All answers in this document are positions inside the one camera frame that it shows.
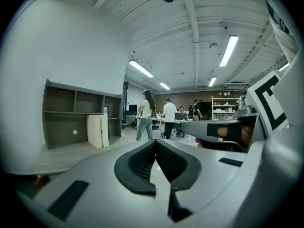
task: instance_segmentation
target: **long dark hair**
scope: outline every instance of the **long dark hair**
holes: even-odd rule
[[[146,97],[146,100],[149,102],[150,109],[152,110],[152,112],[155,112],[155,102],[150,90],[146,89],[143,91],[142,94]]]

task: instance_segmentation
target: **open shelf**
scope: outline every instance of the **open shelf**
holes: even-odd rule
[[[121,115],[121,98],[105,96],[104,105],[105,107],[108,107],[108,118],[113,118]]]
[[[48,111],[73,112],[75,93],[74,90],[46,87],[43,109]]]
[[[88,141],[84,114],[45,114],[44,131],[50,149]]]
[[[104,96],[77,91],[75,112],[95,113],[101,112]]]
[[[110,134],[109,140],[113,136],[121,136],[121,119],[120,118],[113,118],[111,121],[108,121],[108,131]]]
[[[121,137],[121,95],[54,83],[47,79],[42,108],[47,148],[87,142],[87,115],[102,115],[104,106],[108,109],[110,138]]]

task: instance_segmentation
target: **white t-shirt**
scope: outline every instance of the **white t-shirt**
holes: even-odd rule
[[[175,113],[177,113],[175,104],[169,102],[163,106],[163,113],[165,114],[165,123],[173,123]]]
[[[147,118],[151,116],[151,109],[150,109],[150,104],[149,101],[144,100],[142,102],[143,110],[142,110],[142,118]]]

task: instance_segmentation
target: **air conditioner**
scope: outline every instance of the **air conditioner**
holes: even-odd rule
[[[227,85],[225,87],[225,89],[238,90],[238,89],[246,89],[247,87],[248,87],[247,84],[243,84],[243,83],[231,83],[231,84]]]

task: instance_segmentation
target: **fluorescent ceiling light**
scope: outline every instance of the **fluorescent ceiling light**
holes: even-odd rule
[[[282,70],[284,70],[286,67],[288,67],[289,66],[289,63],[286,63],[284,66],[282,66],[282,67],[280,67],[279,69],[278,69],[278,71],[282,71]]]
[[[231,56],[231,54],[233,52],[234,47],[237,44],[237,41],[238,41],[238,36],[230,36],[229,37],[228,46],[226,48],[225,54],[223,56],[223,59],[222,59],[220,65],[219,65],[220,67],[226,66],[226,64],[227,64],[227,62],[228,62],[228,60],[229,60],[229,58],[230,58],[230,56]]]
[[[162,87],[164,87],[165,89],[170,90],[170,88],[169,88],[168,86],[166,86],[164,83],[160,83],[160,85],[161,85]]]
[[[134,66],[135,68],[137,68],[139,71],[143,72],[144,74],[146,74],[149,78],[152,78],[153,75],[150,74],[146,69],[144,69],[142,66],[140,66],[137,62],[135,62],[134,60],[131,60],[129,62],[132,66]]]
[[[214,84],[214,82],[215,82],[216,79],[217,79],[216,77],[212,77],[212,78],[211,78],[209,87],[213,86],[213,84]]]

